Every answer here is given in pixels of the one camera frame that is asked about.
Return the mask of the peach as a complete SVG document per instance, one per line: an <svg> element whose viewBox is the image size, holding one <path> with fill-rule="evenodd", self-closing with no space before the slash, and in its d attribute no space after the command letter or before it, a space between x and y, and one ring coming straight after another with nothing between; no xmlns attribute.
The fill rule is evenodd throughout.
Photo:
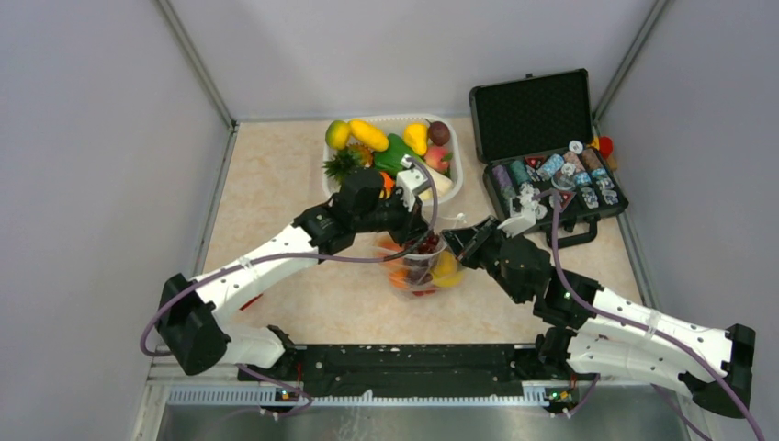
<svg viewBox="0 0 779 441"><path fill-rule="evenodd" d="M377 258L395 255L402 250L403 246L395 243L388 235L380 235L374 242L374 254Z"/></svg>

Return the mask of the clear zip top bag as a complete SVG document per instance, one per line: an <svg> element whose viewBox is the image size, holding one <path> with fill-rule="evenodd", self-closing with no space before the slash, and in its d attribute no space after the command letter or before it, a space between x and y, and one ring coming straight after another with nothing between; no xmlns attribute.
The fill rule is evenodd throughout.
<svg viewBox="0 0 779 441"><path fill-rule="evenodd" d="M444 230L465 226L465 213L454 217L440 217L436 228ZM388 233L381 233L375 239L372 251L375 257L385 257L399 253L411 246L413 241L398 245ZM403 258L380 263L390 284L397 290L421 297L435 294L459 285L466 275L466 268L456 259L454 253L441 238L440 233L430 233L414 253Z"/></svg>

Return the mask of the yellow wrinkled fruit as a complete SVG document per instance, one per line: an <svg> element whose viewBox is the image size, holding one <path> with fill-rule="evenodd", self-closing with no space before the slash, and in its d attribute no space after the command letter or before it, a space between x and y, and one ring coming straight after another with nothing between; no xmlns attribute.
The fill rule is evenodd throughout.
<svg viewBox="0 0 779 441"><path fill-rule="evenodd" d="M453 288L460 284L465 276L459 268L459 262L449 251L442 251L430 272L432 284L438 288Z"/></svg>

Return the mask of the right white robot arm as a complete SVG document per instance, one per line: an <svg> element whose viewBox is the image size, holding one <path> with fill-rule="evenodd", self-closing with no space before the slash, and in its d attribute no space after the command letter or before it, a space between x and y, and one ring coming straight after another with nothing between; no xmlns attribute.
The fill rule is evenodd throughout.
<svg viewBox="0 0 779 441"><path fill-rule="evenodd" d="M651 383L728 418L749 410L755 332L707 328L628 300L564 270L523 235L489 217L442 233L458 262L485 271L515 303L530 302L549 324L536 340L538 365L552 379L569 372Z"/></svg>

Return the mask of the purple grape bunch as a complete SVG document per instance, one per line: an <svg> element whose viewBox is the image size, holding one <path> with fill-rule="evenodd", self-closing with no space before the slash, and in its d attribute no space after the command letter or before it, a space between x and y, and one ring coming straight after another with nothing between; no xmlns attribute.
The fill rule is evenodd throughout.
<svg viewBox="0 0 779 441"><path fill-rule="evenodd" d="M403 264L408 269L410 287L424 286L432 280L430 272L437 262L440 251L439 236L430 233L413 253L403 258Z"/></svg>

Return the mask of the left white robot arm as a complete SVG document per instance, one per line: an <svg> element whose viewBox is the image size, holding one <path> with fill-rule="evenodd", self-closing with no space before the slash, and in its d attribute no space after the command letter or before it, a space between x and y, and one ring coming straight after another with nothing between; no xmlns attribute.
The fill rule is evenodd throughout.
<svg viewBox="0 0 779 441"><path fill-rule="evenodd" d="M321 204L305 209L280 233L232 263L188 278L164 282L158 311L141 337L157 332L188 376L219 363L260 367L271 379L284 379L295 361L280 333L231 328L231 317L276 283L324 261L346 261L343 250L365 232L386 232L398 244L419 245L433 230L423 217L424 192L435 192L430 171L411 164L398 172L392 189L374 169L348 176Z"/></svg>

